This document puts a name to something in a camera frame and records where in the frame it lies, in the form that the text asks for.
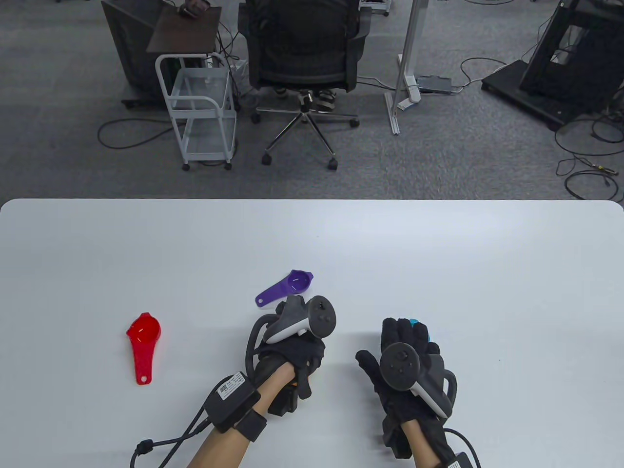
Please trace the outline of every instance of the label sticker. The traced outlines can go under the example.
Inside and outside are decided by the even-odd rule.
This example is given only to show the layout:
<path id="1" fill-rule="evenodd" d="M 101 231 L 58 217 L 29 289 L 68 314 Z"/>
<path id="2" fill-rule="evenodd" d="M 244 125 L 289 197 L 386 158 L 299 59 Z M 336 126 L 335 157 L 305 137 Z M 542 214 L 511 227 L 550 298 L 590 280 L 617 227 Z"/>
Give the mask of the label sticker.
<path id="1" fill-rule="evenodd" d="M 217 393 L 219 393 L 222 400 L 225 400 L 234 390 L 240 387 L 243 382 L 245 382 L 245 378 L 242 373 L 237 372 L 219 387 Z"/>

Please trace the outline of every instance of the office chair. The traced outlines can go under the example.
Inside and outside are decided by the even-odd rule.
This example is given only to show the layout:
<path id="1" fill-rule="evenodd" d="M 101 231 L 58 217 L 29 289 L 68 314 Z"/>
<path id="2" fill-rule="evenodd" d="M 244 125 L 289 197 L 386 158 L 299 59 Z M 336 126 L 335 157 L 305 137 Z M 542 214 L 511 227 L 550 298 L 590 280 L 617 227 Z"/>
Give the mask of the office chair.
<path id="1" fill-rule="evenodd" d="M 262 164 L 271 164 L 269 152 L 298 122 L 308 122 L 331 154 L 328 169 L 338 161 L 316 124 L 317 117 L 346 119 L 359 125 L 357 115 L 334 114 L 311 108 L 313 96 L 326 89 L 356 86 L 358 61 L 371 27 L 371 8 L 359 8 L 359 0 L 246 0 L 238 7 L 238 31 L 247 40 L 249 82 L 255 89 L 282 87 L 300 91 L 299 110 L 258 107 L 261 112 L 294 114 L 295 117 L 266 147 Z"/>

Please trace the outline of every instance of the gray carpet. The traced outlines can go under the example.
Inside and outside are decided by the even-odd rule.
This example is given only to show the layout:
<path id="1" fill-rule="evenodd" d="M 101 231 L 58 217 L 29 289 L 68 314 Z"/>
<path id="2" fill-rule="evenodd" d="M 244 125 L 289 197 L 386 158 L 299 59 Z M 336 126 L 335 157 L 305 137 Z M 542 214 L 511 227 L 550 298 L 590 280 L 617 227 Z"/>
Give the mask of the gray carpet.
<path id="1" fill-rule="evenodd" d="M 235 27 L 237 2 L 222 3 L 224 22 Z M 409 5 L 395 0 L 389 17 L 373 18 L 360 74 L 394 83 Z M 504 6 L 431 0 L 418 71 L 462 84 L 465 58 L 512 61 L 535 43 L 537 26 L 554 7 L 553 0 Z M 242 37 L 235 52 L 245 55 Z M 481 77 L 497 66 L 466 68 Z M 264 146 L 286 120 L 276 115 L 253 125 L 243 109 L 234 169 L 185 173 L 171 133 L 126 151 L 98 144 L 95 131 L 106 120 L 167 117 L 125 110 L 119 104 L 125 83 L 97 0 L 0 0 L 0 205 L 19 197 L 570 198 L 554 174 L 563 152 L 553 134 L 479 84 L 459 95 L 424 97 L 400 114 L 398 137 L 390 133 L 383 90 L 359 85 L 340 93 L 337 111 L 358 113 L 361 126 L 323 125 L 340 161 L 336 173 L 325 169 L 323 146 L 303 126 L 277 147 L 272 166 L 261 166 Z M 260 93 L 263 105 L 296 105 L 294 97 L 284 103 L 271 93 Z M 162 128 L 129 124 L 104 138 L 128 144 Z M 563 138 L 589 151 L 609 146 L 587 134 L 586 127 L 572 128 Z M 603 163 L 624 169 L 619 157 Z M 575 188 L 593 198 L 609 190 L 600 179 Z"/>

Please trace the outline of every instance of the computer case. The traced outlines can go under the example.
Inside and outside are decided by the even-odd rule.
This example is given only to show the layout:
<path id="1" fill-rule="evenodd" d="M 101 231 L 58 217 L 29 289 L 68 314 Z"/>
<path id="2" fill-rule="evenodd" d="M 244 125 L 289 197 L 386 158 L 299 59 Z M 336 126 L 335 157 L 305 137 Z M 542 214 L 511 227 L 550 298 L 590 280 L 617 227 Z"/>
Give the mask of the computer case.
<path id="1" fill-rule="evenodd" d="M 602 111 L 624 81 L 624 7 L 562 0 L 528 64 L 516 61 L 482 81 L 552 130 Z"/>
<path id="2" fill-rule="evenodd" d="M 156 75 L 158 54 L 146 52 L 163 8 L 174 6 L 162 0 L 102 0 L 102 8 L 109 24 L 115 47 L 128 83 L 143 99 L 124 101 L 129 104 L 156 102 L 164 105 Z M 163 71 L 165 84 L 172 85 L 172 73 Z"/>

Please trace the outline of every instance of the blue finger tip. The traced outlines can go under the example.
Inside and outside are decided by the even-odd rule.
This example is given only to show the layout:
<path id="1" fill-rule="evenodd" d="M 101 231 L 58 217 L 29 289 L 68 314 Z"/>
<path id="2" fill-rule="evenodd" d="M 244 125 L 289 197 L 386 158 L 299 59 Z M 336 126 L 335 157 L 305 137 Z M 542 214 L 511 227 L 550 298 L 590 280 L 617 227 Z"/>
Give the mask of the blue finger tip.
<path id="1" fill-rule="evenodd" d="M 418 323 L 418 320 L 416 320 L 415 318 L 411 318 L 409 319 L 409 321 L 411 322 L 412 326 L 416 325 Z M 427 339 L 429 341 L 431 341 L 431 335 L 429 333 L 427 333 Z"/>

